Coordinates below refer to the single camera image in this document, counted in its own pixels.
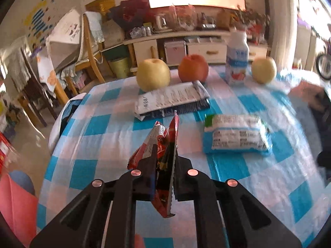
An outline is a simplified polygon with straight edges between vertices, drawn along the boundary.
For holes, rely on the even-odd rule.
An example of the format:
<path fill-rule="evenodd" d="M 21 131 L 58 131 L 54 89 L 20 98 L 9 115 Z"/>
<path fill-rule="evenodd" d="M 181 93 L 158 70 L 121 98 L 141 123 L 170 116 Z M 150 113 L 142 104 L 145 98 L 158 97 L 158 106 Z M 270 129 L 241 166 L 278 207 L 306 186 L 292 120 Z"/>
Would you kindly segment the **operator hand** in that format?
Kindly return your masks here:
<path fill-rule="evenodd" d="M 134 238 L 134 248 L 145 248 L 144 239 L 138 234 Z"/>

